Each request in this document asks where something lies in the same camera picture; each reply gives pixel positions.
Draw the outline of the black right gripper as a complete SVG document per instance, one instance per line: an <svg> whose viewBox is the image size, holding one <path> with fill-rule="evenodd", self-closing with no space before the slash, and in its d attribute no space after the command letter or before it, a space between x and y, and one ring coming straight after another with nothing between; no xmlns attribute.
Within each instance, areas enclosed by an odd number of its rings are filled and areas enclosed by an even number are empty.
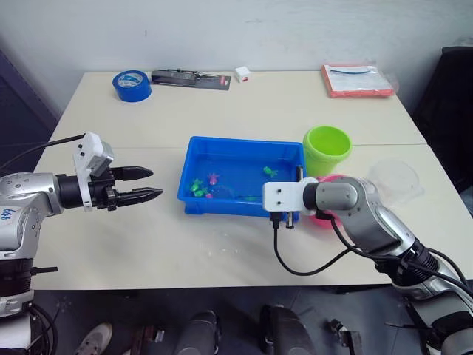
<svg viewBox="0 0 473 355"><path fill-rule="evenodd" d="M303 166L296 167L296 181L299 182L304 178L304 169ZM294 215L295 212L287 212L286 213L286 228L293 229L294 228Z"/></svg>

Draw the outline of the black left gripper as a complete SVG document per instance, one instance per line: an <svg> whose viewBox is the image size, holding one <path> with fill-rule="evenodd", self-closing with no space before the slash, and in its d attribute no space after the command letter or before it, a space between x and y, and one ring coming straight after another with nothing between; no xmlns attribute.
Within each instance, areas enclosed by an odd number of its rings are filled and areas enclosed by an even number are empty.
<svg viewBox="0 0 473 355"><path fill-rule="evenodd" d="M145 203L159 197L163 193L162 189L145 187L119 193L114 189L116 180L139 180L152 175L152 170L142 166L106 168L100 175L92 175L89 182L92 206L96 209L114 211L117 207Z"/></svg>

